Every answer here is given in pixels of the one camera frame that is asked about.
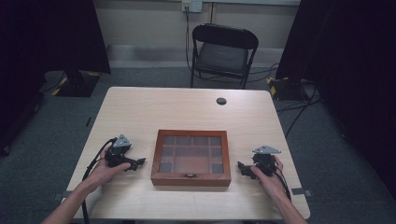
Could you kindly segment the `black stand base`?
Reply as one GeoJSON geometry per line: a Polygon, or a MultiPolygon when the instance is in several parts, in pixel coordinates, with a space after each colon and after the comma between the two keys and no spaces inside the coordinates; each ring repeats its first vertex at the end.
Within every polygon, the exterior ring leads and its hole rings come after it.
{"type": "Polygon", "coordinates": [[[274,99],[278,101],[307,101],[308,96],[301,83],[294,83],[287,77],[266,79],[269,91],[274,99]]]}
{"type": "Polygon", "coordinates": [[[99,74],[94,72],[79,70],[66,70],[65,74],[66,78],[53,92],[54,96],[89,98],[101,77],[99,74]]]}

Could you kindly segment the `white wall outlet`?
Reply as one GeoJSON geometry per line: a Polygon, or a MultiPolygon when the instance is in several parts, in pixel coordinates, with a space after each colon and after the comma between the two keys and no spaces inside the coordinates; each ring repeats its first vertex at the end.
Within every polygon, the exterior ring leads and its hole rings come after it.
{"type": "Polygon", "coordinates": [[[198,0],[183,0],[181,2],[181,10],[183,12],[201,13],[203,2],[198,0]]]}

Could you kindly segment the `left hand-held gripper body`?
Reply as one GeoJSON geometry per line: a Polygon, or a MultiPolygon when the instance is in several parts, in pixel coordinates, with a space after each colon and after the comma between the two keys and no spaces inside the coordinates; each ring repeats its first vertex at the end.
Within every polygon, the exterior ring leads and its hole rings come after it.
{"type": "Polygon", "coordinates": [[[107,161],[107,165],[109,167],[116,167],[128,162],[130,169],[132,169],[134,167],[133,160],[125,157],[125,153],[130,149],[131,145],[132,143],[128,138],[121,134],[106,151],[105,160],[107,161]]]}

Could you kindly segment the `black folding chair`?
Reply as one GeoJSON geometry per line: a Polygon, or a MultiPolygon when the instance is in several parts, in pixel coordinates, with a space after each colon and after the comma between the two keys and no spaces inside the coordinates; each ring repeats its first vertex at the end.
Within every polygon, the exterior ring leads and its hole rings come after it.
{"type": "Polygon", "coordinates": [[[252,32],[214,23],[204,23],[192,30],[191,87],[195,73],[231,77],[240,80],[244,89],[259,46],[252,32]]]}

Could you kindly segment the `wooden box with glass lid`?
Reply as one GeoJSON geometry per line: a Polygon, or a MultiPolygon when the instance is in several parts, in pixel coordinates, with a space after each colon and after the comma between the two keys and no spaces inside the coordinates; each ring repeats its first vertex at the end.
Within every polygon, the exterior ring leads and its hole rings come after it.
{"type": "Polygon", "coordinates": [[[159,130],[150,179],[154,186],[229,187],[227,132],[159,130]]]}

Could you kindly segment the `grey tape strip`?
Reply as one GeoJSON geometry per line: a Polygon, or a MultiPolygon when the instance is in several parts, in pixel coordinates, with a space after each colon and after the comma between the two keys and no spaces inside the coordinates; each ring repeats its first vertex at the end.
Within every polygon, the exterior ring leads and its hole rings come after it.
{"type": "Polygon", "coordinates": [[[61,193],[55,193],[52,197],[53,201],[61,201],[64,198],[67,198],[71,194],[72,190],[66,190],[61,193]]]}
{"type": "Polygon", "coordinates": [[[293,195],[304,195],[305,197],[311,197],[313,195],[310,189],[295,188],[291,190],[293,195]]]}

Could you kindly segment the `person's right hand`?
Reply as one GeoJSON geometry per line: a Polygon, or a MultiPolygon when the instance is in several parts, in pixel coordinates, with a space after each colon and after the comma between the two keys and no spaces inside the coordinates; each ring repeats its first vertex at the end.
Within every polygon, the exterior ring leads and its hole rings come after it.
{"type": "Polygon", "coordinates": [[[280,177],[283,175],[283,164],[277,156],[274,156],[276,163],[276,174],[273,176],[265,175],[258,167],[252,166],[250,170],[259,178],[265,192],[274,203],[290,203],[290,198],[285,190],[280,177]]]}

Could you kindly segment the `person's left hand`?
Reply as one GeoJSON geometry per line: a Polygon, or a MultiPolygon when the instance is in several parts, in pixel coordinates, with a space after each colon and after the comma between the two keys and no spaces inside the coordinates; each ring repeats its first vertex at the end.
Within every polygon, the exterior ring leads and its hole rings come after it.
{"type": "Polygon", "coordinates": [[[115,167],[109,167],[105,159],[108,147],[100,154],[100,160],[96,163],[89,176],[84,179],[79,186],[82,187],[82,192],[88,195],[94,192],[98,187],[104,185],[118,173],[127,170],[131,164],[128,162],[122,163],[115,167]]]}

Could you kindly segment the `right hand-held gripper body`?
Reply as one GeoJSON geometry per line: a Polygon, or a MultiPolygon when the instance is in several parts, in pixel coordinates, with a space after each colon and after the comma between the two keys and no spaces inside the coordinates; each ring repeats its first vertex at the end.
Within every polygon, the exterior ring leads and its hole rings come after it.
{"type": "Polygon", "coordinates": [[[261,146],[252,150],[253,161],[256,166],[267,176],[272,176],[276,172],[275,154],[280,153],[279,149],[269,146],[261,146]]]}

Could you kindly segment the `black curtain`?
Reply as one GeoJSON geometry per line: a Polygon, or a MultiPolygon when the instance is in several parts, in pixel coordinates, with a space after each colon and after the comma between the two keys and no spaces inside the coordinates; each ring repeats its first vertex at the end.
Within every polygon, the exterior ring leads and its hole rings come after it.
{"type": "Polygon", "coordinates": [[[396,200],[396,0],[300,0],[276,76],[318,83],[396,200]]]}
{"type": "Polygon", "coordinates": [[[0,156],[66,70],[110,72],[93,0],[0,0],[0,156]]]}

